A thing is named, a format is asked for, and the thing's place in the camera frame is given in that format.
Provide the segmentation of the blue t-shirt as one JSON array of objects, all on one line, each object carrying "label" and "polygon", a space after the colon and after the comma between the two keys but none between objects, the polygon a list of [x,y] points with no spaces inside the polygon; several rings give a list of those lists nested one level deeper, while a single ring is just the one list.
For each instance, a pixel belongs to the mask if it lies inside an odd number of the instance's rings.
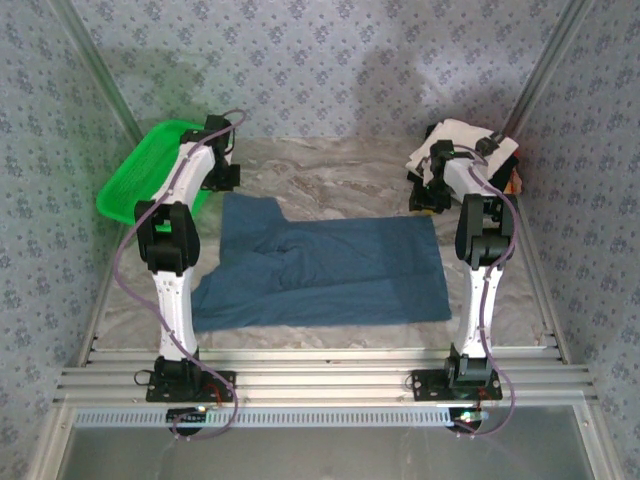
[{"label": "blue t-shirt", "polygon": [[273,198],[228,194],[192,316],[213,332],[433,323],[451,310],[430,217],[289,221]]}]

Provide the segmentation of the green plastic basket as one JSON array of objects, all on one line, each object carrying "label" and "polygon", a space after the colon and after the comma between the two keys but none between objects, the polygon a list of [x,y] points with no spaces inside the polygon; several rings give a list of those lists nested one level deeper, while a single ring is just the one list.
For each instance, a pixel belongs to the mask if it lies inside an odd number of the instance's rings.
[{"label": "green plastic basket", "polygon": [[169,178],[182,134],[202,128],[202,124],[184,120],[167,120],[152,127],[98,193],[99,213],[132,226],[136,203],[151,200]]}]

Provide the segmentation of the black right controller board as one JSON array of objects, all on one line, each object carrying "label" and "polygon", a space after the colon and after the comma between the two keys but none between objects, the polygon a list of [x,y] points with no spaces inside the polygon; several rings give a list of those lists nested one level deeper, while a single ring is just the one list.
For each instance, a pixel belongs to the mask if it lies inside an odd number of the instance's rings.
[{"label": "black right controller board", "polygon": [[448,410],[451,424],[447,429],[455,434],[474,435],[489,415],[477,407],[452,407]]}]

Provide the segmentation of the black controller board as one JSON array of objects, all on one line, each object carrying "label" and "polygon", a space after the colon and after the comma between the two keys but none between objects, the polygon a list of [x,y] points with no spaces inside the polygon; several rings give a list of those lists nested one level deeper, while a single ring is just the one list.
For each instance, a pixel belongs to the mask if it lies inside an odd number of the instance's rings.
[{"label": "black controller board", "polygon": [[165,423],[179,436],[189,437],[200,432],[207,418],[204,407],[172,408],[166,412]]},{"label": "black controller board", "polygon": [[455,434],[474,435],[489,415],[477,407],[452,407],[448,410],[451,424],[447,429]]}]

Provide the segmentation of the black left controller board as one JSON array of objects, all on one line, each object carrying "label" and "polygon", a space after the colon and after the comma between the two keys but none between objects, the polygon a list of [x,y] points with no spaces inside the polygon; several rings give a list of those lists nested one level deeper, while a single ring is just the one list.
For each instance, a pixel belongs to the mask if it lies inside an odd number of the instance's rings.
[{"label": "black left controller board", "polygon": [[189,437],[200,432],[207,418],[204,407],[172,408],[166,412],[165,423],[179,436]]}]

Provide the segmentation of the grey metal-framed panel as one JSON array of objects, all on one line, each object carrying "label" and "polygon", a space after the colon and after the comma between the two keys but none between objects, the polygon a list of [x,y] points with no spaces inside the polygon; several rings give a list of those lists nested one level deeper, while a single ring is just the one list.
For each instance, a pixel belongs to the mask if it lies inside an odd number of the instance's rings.
[{"label": "grey metal-framed panel", "polygon": [[447,427],[78,428],[56,409],[26,480],[625,480],[585,401]]}]

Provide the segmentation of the aluminium side rail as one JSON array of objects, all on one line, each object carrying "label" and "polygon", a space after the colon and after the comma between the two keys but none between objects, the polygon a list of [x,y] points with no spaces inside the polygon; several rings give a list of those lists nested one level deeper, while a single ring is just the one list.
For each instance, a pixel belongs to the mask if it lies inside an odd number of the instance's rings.
[{"label": "aluminium side rail", "polygon": [[545,344],[556,347],[560,360],[564,364],[572,364],[573,359],[554,306],[524,201],[517,199],[516,202],[519,214],[519,245],[525,259],[541,321],[545,327]]},{"label": "aluminium side rail", "polygon": [[86,366],[92,352],[94,341],[97,338],[98,326],[105,315],[105,305],[108,299],[109,292],[111,290],[111,282],[113,279],[114,260],[117,250],[126,233],[126,226],[124,224],[120,224],[116,232],[117,236],[115,240],[115,246],[110,253],[105,274],[102,278],[100,288],[98,290],[98,295],[92,308],[80,349],[78,351],[76,359],[72,363],[73,367],[82,368]]}]

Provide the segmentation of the aluminium upright post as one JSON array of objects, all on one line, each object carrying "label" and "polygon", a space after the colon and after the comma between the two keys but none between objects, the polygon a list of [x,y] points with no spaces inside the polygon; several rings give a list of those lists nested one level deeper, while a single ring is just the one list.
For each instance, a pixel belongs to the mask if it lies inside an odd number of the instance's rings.
[{"label": "aluminium upright post", "polygon": [[133,145],[137,145],[143,138],[142,131],[71,0],[47,2],[76,47],[80,59],[89,70],[124,133]]},{"label": "aluminium upright post", "polygon": [[596,0],[567,0],[524,88],[503,125],[503,132],[517,138],[549,85],[579,28]]}]

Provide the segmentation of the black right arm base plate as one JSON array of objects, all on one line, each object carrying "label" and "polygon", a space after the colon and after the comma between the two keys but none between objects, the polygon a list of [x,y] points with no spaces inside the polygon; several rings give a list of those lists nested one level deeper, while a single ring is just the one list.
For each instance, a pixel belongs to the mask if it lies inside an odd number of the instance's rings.
[{"label": "black right arm base plate", "polygon": [[415,401],[502,400],[498,374],[490,371],[485,379],[452,379],[442,369],[413,370],[410,375]]}]

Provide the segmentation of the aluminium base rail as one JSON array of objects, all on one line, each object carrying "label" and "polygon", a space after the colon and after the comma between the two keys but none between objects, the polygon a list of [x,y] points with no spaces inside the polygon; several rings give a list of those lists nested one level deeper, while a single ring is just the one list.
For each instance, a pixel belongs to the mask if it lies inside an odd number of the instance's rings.
[{"label": "aluminium base rail", "polygon": [[[204,350],[216,370],[237,373],[236,388],[246,406],[407,406],[413,396],[409,374],[437,368],[444,350],[427,349],[228,349]],[[563,361],[555,347],[499,348],[499,366],[514,384],[520,405],[594,401],[586,366]],[[141,370],[154,355],[144,350],[96,351],[83,367],[63,370],[54,392],[57,403],[123,406],[143,402]]]}]

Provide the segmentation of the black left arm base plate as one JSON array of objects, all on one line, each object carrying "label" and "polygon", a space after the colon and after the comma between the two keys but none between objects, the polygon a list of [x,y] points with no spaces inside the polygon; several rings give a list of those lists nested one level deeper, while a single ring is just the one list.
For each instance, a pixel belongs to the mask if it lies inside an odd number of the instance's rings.
[{"label": "black left arm base plate", "polygon": [[145,384],[145,399],[150,403],[233,402],[231,392],[208,372],[202,374],[199,387],[193,387],[190,383],[182,384],[177,380],[159,380],[150,370],[145,370],[145,373],[150,374],[149,381]]}]

